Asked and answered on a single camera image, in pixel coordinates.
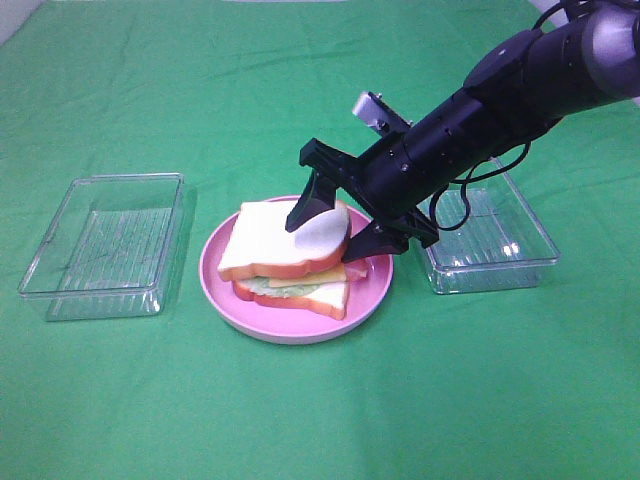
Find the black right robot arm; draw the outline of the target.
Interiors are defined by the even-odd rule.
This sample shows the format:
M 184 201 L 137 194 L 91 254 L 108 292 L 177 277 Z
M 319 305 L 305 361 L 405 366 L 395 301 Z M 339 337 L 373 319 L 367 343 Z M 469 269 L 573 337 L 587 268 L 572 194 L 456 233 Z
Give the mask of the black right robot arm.
M 371 216 L 348 244 L 345 261 L 424 246 L 441 232 L 419 204 L 471 170 L 514 147 L 528 148 L 565 116 L 639 94 L 639 5 L 635 1 L 563 1 L 568 22 L 552 31 L 534 26 L 501 43 L 462 87 L 417 123 L 366 92 L 354 112 L 378 133 L 357 157 L 318 140 L 300 152 L 309 181 L 285 227 L 295 231 L 333 208 L 345 190 Z

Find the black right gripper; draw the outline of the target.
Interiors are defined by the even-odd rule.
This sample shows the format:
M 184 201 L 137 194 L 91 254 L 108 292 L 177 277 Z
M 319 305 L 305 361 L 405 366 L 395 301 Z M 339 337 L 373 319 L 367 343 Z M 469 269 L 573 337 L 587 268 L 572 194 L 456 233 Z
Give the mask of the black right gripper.
M 371 222 L 349 240 L 343 263 L 403 254 L 412 237 L 423 247 L 439 240 L 434 222 L 417 208 L 427 194 L 418 187 L 417 170 L 398 135 L 378 140 L 359 157 L 313 138 L 301 148 L 299 163 L 311 167 L 312 172 L 286 218 L 287 232 L 332 210 L 338 189 L 346 191 L 371 216 Z

